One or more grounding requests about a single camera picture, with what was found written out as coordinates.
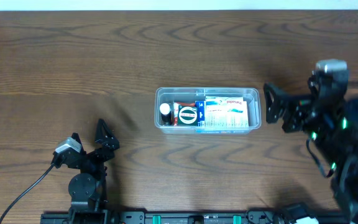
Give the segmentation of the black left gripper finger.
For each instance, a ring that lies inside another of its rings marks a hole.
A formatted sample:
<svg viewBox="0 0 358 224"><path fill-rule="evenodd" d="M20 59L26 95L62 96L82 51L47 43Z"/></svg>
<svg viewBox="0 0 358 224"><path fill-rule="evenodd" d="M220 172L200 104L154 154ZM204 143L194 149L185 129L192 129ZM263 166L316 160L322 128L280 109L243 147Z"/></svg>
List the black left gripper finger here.
<svg viewBox="0 0 358 224"><path fill-rule="evenodd" d="M78 133L72 133L71 137L72 137L76 142L78 142L79 144L81 144L81 140L80 140L80 137L79 137L79 134L78 134Z"/></svg>
<svg viewBox="0 0 358 224"><path fill-rule="evenodd" d="M100 144L102 148L112 151L120 147L118 139L113 135L112 130L103 119L98 120L94 141Z"/></svg>

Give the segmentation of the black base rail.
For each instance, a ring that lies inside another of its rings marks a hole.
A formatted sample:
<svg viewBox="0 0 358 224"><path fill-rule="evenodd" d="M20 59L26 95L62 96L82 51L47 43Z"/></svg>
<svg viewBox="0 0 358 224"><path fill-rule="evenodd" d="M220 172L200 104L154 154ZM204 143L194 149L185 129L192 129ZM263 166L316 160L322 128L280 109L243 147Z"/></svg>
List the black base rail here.
<svg viewBox="0 0 358 224"><path fill-rule="evenodd" d="M338 211L314 211L304 203L274 210L254 208L241 212L147 212L145 210L100 212L46 212L43 224L340 224L350 221Z"/></svg>

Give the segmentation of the green Zam-Buk box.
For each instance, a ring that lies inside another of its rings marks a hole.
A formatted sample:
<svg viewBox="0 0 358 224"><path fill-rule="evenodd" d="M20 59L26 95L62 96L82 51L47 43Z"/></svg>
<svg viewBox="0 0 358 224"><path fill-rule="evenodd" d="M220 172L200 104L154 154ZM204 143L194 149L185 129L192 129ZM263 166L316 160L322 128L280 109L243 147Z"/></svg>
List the green Zam-Buk box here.
<svg viewBox="0 0 358 224"><path fill-rule="evenodd" d="M196 126L198 123L198 109L192 106L182 106L178 108L179 126Z"/></svg>

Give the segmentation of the red Panadol ActiFast box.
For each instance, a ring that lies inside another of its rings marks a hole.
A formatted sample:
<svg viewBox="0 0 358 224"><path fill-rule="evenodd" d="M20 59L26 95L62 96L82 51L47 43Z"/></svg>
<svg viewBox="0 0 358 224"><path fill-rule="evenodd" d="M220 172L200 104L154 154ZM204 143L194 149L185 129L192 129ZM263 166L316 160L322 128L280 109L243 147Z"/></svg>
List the red Panadol ActiFast box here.
<svg viewBox="0 0 358 224"><path fill-rule="evenodd" d="M191 106L194 107L195 103L183 103L183 102L174 102L173 103L173 125L176 126L178 124L178 112L179 112L179 106Z"/></svg>

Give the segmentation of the clear plastic container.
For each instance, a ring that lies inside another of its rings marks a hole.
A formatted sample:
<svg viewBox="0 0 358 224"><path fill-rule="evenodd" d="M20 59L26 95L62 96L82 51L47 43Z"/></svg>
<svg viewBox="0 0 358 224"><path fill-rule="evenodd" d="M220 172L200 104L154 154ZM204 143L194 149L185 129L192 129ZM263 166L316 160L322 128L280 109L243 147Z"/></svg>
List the clear plastic container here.
<svg viewBox="0 0 358 224"><path fill-rule="evenodd" d="M196 126L164 125L159 107L168 103L195 103ZM260 97L255 88L161 87L156 91L154 123L166 134L247 134L262 124Z"/></svg>

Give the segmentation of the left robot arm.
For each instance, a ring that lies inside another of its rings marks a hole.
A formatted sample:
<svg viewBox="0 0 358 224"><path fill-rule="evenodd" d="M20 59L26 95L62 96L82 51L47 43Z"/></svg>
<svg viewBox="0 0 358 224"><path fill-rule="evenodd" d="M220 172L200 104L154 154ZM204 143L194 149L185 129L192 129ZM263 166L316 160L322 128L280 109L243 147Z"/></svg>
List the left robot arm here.
<svg viewBox="0 0 358 224"><path fill-rule="evenodd" d="M100 147L86 152L78 133L73 133L53 152L51 165L58 169L65 164L80 171L68 185L71 207L63 223L115 222L112 211L106 208L107 167L104 163L115 157L114 151L119 149L119 141L103 119L98 120L95 143Z"/></svg>

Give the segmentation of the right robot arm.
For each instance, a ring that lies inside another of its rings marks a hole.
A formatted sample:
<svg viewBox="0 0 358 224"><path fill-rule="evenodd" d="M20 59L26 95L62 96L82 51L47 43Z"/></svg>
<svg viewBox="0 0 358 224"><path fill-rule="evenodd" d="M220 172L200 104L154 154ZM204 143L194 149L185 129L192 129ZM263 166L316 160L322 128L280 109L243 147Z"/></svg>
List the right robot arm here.
<svg viewBox="0 0 358 224"><path fill-rule="evenodd" d="M358 118L346 101L345 84L311 82L308 95L289 95L271 83L264 85L268 123L283 120L285 133L304 132L330 166L328 172L316 155L320 173L331 179L334 198L344 216L358 223Z"/></svg>

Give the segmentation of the dark syrup bottle white cap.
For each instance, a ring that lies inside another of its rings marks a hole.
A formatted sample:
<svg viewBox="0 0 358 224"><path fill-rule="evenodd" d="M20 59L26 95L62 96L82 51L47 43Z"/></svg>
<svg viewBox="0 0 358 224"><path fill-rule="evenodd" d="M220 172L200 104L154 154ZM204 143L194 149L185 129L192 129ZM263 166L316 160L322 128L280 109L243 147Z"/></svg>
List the dark syrup bottle white cap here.
<svg viewBox="0 0 358 224"><path fill-rule="evenodd" d="M168 103L162 103L159 107L162 123L164 125L172 125L172 111Z"/></svg>

